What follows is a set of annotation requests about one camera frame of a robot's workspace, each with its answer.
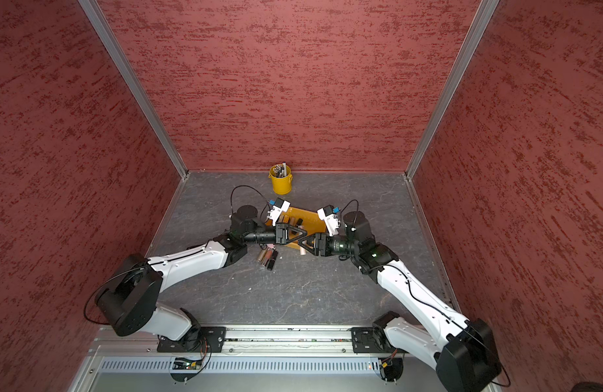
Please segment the pens in yellow cup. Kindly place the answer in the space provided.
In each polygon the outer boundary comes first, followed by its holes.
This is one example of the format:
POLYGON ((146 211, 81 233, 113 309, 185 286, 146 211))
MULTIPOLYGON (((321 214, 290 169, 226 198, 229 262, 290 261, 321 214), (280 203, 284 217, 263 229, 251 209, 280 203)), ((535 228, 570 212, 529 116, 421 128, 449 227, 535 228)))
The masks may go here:
POLYGON ((272 176, 275 178, 286 178, 288 176, 288 166, 286 163, 279 163, 271 168, 272 176))

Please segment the aluminium corner post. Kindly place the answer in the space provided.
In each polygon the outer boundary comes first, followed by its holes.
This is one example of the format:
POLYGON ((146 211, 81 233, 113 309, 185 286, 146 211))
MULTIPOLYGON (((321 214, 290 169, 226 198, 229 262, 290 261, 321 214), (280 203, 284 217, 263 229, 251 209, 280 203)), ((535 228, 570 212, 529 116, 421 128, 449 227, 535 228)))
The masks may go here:
POLYGON ((405 172, 406 179, 413 182, 417 169, 422 163, 424 155, 432 142, 432 139, 441 124, 444 114, 451 103, 471 59, 486 31, 489 22, 499 5, 498 0, 482 0, 474 15, 473 21, 464 37, 462 45, 450 70, 448 78, 440 93, 439 99, 432 110, 430 119, 424 129, 422 137, 417 144, 409 166, 405 172))
POLYGON ((139 78, 136 76, 136 72, 133 70, 124 50, 114 35, 101 10, 100 4, 97 1, 92 0, 79 0, 78 3, 104 45, 106 52, 108 52, 111 60, 118 69, 118 72, 123 77, 124 82, 135 98, 141 112, 152 127, 154 134, 161 143, 162 148, 165 150, 167 157, 172 161, 180 179, 185 181, 188 178, 190 171, 177 151, 172 139, 168 135, 167 130, 162 124, 162 120, 154 109, 154 105, 149 99, 139 78))

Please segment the right controller connector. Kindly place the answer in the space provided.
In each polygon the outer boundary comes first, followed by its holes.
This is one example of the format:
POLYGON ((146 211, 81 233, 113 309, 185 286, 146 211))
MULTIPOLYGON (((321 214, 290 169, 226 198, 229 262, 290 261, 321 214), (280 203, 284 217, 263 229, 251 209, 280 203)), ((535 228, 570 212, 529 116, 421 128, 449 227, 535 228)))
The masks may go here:
POLYGON ((404 371, 404 360, 401 358, 381 359, 379 361, 379 372, 383 382, 396 383, 401 379, 404 371))

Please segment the black lipstick group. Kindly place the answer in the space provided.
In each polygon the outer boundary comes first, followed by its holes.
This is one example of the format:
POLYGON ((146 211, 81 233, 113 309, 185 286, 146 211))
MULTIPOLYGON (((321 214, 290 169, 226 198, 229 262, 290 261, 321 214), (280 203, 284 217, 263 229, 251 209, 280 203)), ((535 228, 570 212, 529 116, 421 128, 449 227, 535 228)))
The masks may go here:
POLYGON ((267 259, 267 262, 266 262, 266 268, 268 270, 272 270, 274 268, 275 261, 277 260, 277 258, 278 258, 278 252, 276 250, 273 250, 270 253, 270 256, 269 256, 269 258, 267 259))

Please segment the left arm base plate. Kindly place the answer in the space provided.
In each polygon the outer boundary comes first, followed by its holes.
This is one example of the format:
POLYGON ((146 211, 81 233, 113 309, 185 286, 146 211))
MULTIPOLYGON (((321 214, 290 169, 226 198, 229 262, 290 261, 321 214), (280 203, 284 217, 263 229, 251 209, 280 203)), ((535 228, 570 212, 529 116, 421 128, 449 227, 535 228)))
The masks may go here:
POLYGON ((179 341, 159 336, 158 353, 219 354, 226 341, 227 328, 222 326, 191 328, 179 341))

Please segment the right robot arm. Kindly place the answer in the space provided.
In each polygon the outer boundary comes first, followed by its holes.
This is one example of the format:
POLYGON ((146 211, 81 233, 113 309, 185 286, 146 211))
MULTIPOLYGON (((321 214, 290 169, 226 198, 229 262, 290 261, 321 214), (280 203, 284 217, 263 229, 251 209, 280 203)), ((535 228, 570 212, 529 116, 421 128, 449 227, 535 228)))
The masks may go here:
POLYGON ((388 246, 376 241, 361 212, 343 221, 325 218, 327 230, 298 238, 316 256, 340 256, 395 297, 419 322, 413 326, 394 313, 377 322, 380 338, 433 368, 447 391, 482 391, 505 372, 492 329, 471 321, 422 284, 388 246))

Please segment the aluminium front rail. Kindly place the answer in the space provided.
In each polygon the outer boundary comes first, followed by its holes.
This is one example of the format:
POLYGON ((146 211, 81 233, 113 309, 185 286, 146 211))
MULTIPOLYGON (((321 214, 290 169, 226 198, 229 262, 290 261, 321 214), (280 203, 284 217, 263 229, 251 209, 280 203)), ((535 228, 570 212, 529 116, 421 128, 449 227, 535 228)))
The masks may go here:
MULTIPOLYGON (((219 355, 224 356, 312 356, 345 357, 355 354, 348 325, 267 325, 228 324, 204 325, 227 328, 226 341, 219 355)), ((155 355, 158 353, 159 336, 151 333, 135 333, 127 337, 117 336, 111 328, 102 328, 89 349, 90 354, 105 356, 155 355)), ((188 356, 197 353, 167 353, 188 356)))

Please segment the yellow plastic storage box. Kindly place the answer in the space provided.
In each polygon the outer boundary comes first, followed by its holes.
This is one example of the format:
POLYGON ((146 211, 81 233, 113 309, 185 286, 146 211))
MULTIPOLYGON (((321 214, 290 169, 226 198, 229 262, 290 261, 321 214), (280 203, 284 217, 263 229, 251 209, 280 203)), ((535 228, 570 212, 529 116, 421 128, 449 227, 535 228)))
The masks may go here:
MULTIPOLYGON (((275 244, 275 226, 271 225, 271 221, 267 219, 266 223, 266 237, 264 244, 267 246, 276 245, 275 244)), ((283 215, 281 215, 278 223, 286 223, 291 224, 293 226, 299 225, 306 230, 306 235, 308 234, 316 234, 316 233, 324 233, 326 232, 326 226, 319 219, 317 212, 312 212, 306 209, 292 207, 288 209, 283 215)))

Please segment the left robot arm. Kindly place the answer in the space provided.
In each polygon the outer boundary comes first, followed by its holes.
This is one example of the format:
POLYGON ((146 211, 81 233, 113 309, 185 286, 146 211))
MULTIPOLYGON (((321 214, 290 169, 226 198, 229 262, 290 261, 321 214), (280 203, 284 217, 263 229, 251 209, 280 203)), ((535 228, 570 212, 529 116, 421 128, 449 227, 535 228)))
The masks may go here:
POLYGON ((162 304, 159 294, 196 275, 232 266, 247 255, 250 244, 287 245, 307 235, 306 230, 283 222, 265 224, 250 205, 242 206, 230 220, 229 230, 194 248, 151 258, 139 253, 128 256, 91 295, 105 318, 100 323, 118 336, 151 333, 182 351, 201 351, 205 344, 198 320, 187 310, 162 304))

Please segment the right aluminium corner post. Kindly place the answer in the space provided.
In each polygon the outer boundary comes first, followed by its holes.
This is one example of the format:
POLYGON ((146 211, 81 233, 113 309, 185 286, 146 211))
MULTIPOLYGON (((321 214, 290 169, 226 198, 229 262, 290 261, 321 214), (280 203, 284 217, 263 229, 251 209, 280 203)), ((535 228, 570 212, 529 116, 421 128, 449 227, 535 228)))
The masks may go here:
POLYGON ((471 59, 486 31, 489 22, 499 5, 498 0, 482 0, 474 15, 473 21, 464 37, 462 45, 450 70, 448 78, 440 93, 439 99, 432 110, 430 119, 424 129, 422 137, 417 144, 409 166, 405 172, 406 179, 413 182, 417 169, 422 163, 424 155, 432 142, 432 139, 441 124, 444 114, 451 103, 471 59))

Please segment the yellow pen cup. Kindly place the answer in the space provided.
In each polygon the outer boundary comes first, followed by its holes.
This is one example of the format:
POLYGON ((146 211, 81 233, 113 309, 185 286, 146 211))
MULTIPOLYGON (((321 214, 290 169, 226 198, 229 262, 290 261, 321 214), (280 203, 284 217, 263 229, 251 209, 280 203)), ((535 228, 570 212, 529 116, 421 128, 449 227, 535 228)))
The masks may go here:
POLYGON ((288 166, 288 176, 286 178, 275 178, 272 176, 270 168, 269 178, 272 183, 273 191, 275 194, 286 195, 292 191, 293 188, 293 174, 291 168, 288 166))

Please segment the left aluminium corner post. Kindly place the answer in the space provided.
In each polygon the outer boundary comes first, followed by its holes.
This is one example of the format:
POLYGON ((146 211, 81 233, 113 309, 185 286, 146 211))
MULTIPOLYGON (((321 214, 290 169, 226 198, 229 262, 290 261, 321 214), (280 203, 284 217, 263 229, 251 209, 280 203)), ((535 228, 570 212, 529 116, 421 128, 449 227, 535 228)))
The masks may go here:
POLYGON ((108 52, 111 60, 118 69, 118 72, 123 77, 124 82, 135 98, 141 112, 152 127, 154 134, 161 143, 162 148, 165 150, 167 157, 172 161, 180 179, 185 181, 188 178, 190 171, 177 151, 172 139, 168 135, 167 130, 162 124, 162 120, 154 109, 154 105, 149 99, 139 78, 136 76, 136 72, 133 70, 124 50, 114 35, 101 10, 100 4, 97 1, 92 0, 79 0, 78 3, 104 45, 106 52, 108 52))

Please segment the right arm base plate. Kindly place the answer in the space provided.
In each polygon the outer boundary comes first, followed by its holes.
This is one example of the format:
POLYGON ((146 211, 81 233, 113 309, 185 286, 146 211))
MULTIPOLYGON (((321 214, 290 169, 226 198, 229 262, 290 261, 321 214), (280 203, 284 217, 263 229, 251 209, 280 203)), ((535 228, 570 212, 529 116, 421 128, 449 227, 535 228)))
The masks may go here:
POLYGON ((381 358, 385 358, 397 351, 397 354, 409 355, 408 351, 389 343, 383 328, 354 327, 350 330, 350 335, 355 354, 378 354, 381 358))

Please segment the left controller board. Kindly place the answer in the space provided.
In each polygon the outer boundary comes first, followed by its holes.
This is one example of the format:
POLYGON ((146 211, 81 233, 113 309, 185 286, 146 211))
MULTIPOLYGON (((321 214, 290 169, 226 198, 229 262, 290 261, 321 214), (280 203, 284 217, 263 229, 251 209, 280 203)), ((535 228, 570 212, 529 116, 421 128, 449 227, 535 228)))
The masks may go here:
POLYGON ((187 383, 203 371, 204 359, 175 358, 170 375, 174 382, 187 383))

